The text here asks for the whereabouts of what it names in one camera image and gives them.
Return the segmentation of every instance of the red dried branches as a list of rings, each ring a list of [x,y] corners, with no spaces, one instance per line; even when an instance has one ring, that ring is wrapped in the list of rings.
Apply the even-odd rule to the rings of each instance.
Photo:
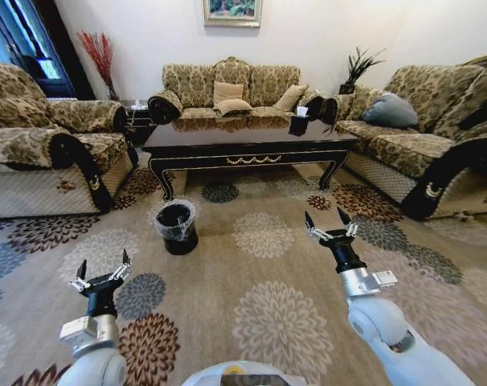
[[[112,82],[112,59],[113,59],[113,45],[112,41],[104,33],[100,35],[97,33],[89,34],[85,31],[77,33],[84,50],[90,55],[93,63],[97,67],[100,77],[108,86],[110,99],[118,99]]]

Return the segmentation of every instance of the patterned sofa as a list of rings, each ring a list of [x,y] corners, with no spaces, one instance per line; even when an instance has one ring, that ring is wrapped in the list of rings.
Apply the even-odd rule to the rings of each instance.
[[[296,66],[251,66],[229,57],[214,66],[166,64],[162,79],[165,90],[149,98],[154,123],[163,125],[174,119],[217,118],[213,110],[214,82],[243,84],[243,99],[254,107],[255,117],[288,117],[272,107],[292,85],[299,84],[301,70]],[[298,105],[309,108],[316,119],[324,104],[323,96],[307,91]]]
[[[0,218],[109,211],[137,163],[125,119],[116,102],[50,102],[0,64]]]
[[[415,129],[368,125],[360,116],[384,91],[407,99]],[[487,212],[487,56],[458,66],[406,66],[384,90],[358,86],[326,102],[340,132],[359,138],[346,167],[400,204],[411,218]]]

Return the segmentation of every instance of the tissue box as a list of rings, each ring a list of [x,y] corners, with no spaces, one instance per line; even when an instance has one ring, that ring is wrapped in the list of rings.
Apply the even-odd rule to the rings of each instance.
[[[306,133],[306,128],[308,127],[309,115],[294,115],[290,119],[290,130],[289,134],[297,135],[300,137],[302,134]]]

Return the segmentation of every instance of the armchair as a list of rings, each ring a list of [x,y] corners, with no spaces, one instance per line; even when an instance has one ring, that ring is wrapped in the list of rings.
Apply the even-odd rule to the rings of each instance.
[[[487,211],[487,116],[472,127],[462,124],[487,105],[487,61],[478,63],[406,66],[384,90],[357,86],[354,94],[326,102],[328,123],[359,139],[346,167],[390,196],[411,218]],[[395,129],[360,121],[384,92],[413,105],[418,127]]]
[[[136,164],[119,103],[50,102],[0,64],[0,218],[107,212]]]

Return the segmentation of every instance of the side table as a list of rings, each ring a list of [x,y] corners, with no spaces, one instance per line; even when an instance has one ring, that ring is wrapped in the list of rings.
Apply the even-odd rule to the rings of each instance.
[[[135,104],[135,100],[121,101],[121,103],[128,114],[126,126],[128,130],[128,139],[135,146],[141,146],[147,141],[147,138],[149,138],[150,134],[156,128],[156,124],[153,123],[147,105],[143,105],[142,109],[135,109],[132,107]]]

